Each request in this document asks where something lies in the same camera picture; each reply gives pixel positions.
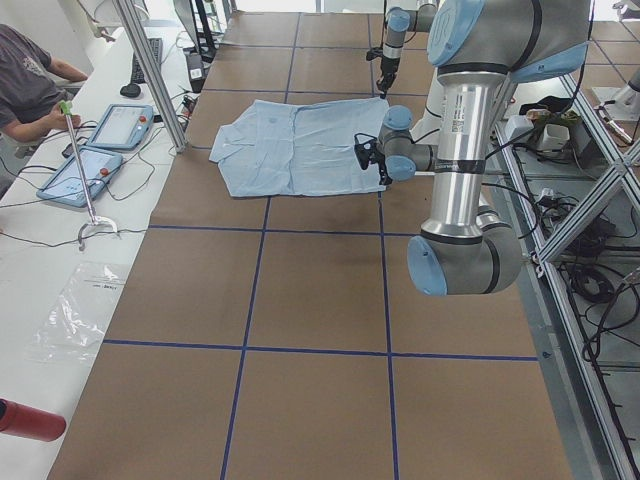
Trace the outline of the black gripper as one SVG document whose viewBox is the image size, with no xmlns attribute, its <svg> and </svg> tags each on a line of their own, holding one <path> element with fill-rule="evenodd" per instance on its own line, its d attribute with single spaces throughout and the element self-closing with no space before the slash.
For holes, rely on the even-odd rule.
<svg viewBox="0 0 640 480">
<path fill-rule="evenodd" d="M 371 165 L 375 165 L 378 167 L 379 184 L 383 186 L 392 184 L 392 179 L 386 168 L 385 156 L 378 149 L 377 137 L 361 132 L 356 133 L 354 135 L 354 152 L 362 170 L 367 170 Z"/>
<path fill-rule="evenodd" d="M 401 59 L 401 48 L 389 45 L 375 47 L 366 53 L 366 60 L 380 59 L 380 76 L 376 80 L 376 87 L 381 98 L 386 98 L 397 76 Z"/>
</svg>

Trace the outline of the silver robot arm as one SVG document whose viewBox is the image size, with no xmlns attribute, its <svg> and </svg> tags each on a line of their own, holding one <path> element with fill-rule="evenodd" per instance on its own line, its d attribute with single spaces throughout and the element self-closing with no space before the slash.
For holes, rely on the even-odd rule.
<svg viewBox="0 0 640 480">
<path fill-rule="evenodd" d="M 416 289 L 426 295 L 489 294 L 511 285 L 521 269 L 512 227 L 485 202 L 481 184 L 493 105 L 504 84 L 569 74 L 585 61 L 590 5 L 586 1 L 427 1 L 391 8 L 381 45 L 377 86 L 386 93 L 399 69 L 408 32 L 428 36 L 427 55 L 443 89 L 437 147 L 410 131 L 411 114 L 391 107 L 377 136 L 354 146 L 362 168 L 376 166 L 382 184 L 434 173 L 431 211 L 408 244 Z"/>
<path fill-rule="evenodd" d="M 380 76 L 376 88 L 381 98 L 385 98 L 392 87 L 399 70 L 404 45 L 408 43 L 408 33 L 428 33 L 439 9 L 439 1 L 418 1 L 416 8 L 405 10 L 399 6 L 387 8 L 382 22 L 381 41 L 377 47 L 370 48 L 366 60 L 380 60 Z"/>
</svg>

